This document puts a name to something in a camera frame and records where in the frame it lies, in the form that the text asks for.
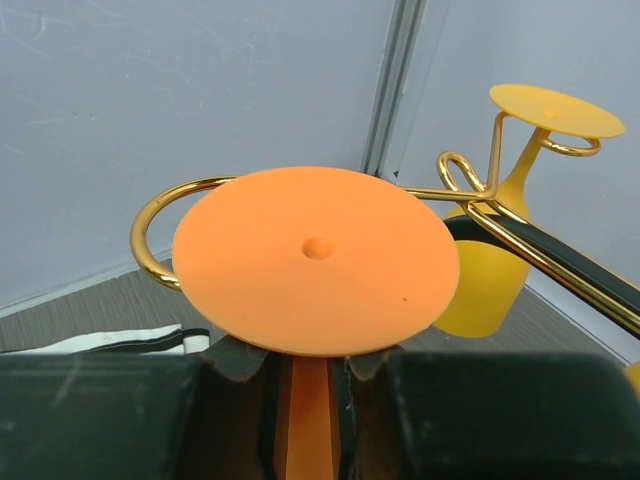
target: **black and white striped cloth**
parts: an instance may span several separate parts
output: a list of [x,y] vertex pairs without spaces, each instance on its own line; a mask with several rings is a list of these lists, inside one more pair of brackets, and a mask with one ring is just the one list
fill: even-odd
[[96,332],[67,338],[45,347],[14,350],[3,354],[71,354],[79,352],[118,352],[142,355],[187,355],[209,348],[209,331],[183,329],[182,325],[144,330]]

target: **gray wall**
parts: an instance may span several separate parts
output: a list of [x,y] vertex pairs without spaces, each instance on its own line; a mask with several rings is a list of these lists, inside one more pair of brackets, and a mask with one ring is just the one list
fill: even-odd
[[[0,307],[131,261],[201,176],[359,168],[392,0],[0,2]],[[169,248],[191,201],[157,220]]]
[[[409,75],[388,169],[399,166],[401,184],[441,186],[435,160],[453,149],[486,172],[498,111],[488,91],[495,84],[539,85],[601,105],[626,123],[627,134],[603,142],[602,152],[588,159],[542,152],[527,196],[536,223],[639,284],[640,2],[429,3],[423,25],[432,26],[416,47],[419,68]],[[516,120],[507,123],[505,173],[531,131]],[[432,206],[440,213],[451,208]],[[637,341],[541,274],[532,273],[529,285],[600,341],[640,360]]]

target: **orange disc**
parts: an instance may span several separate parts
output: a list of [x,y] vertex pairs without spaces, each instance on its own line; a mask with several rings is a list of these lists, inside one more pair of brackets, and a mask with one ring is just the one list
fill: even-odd
[[182,291],[247,343],[304,356],[395,345],[433,323],[458,282],[442,220],[381,179],[290,167],[197,202],[173,243]]

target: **yellow object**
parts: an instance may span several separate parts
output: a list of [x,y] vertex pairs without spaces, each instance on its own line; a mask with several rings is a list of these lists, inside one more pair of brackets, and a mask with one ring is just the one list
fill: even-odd
[[627,374],[627,377],[629,377],[633,388],[636,389],[638,398],[640,398],[640,362],[636,362],[633,365],[627,367],[625,373]]
[[[527,85],[498,85],[491,99],[503,112],[536,128],[516,166],[498,186],[496,200],[514,213],[530,220],[525,198],[525,182],[540,148],[570,156],[590,156],[600,149],[598,138],[624,133],[624,124],[605,110],[569,95]],[[586,139],[590,147],[560,145],[549,139],[560,132]],[[495,213],[484,203],[476,203],[484,213]],[[464,215],[461,207],[445,218]],[[478,242],[457,242],[460,281],[453,301],[435,326],[448,333],[470,338],[496,332],[524,286],[531,266],[514,255]]]

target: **gray floor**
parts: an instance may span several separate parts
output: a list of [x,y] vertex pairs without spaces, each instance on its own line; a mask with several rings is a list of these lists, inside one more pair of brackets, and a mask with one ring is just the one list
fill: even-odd
[[[82,333],[176,323],[210,328],[214,340],[223,335],[180,293],[137,271],[0,318],[0,351],[40,347]],[[488,338],[458,338],[432,327],[408,340],[405,347],[449,352],[576,351],[613,359],[529,290],[522,292],[501,330]]]

